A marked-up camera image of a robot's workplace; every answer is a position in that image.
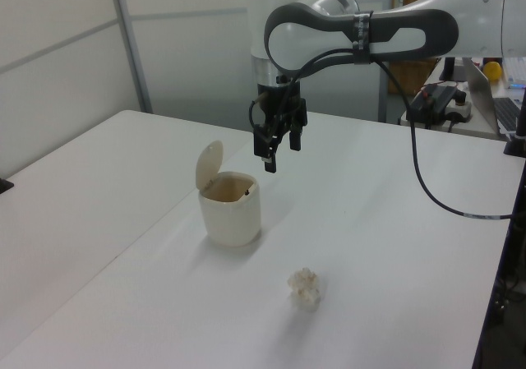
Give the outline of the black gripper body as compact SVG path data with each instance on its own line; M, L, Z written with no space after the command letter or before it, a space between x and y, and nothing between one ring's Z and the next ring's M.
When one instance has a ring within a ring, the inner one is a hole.
M265 128L303 128L307 125L306 101L301 96L299 82L278 86L258 84L257 91Z

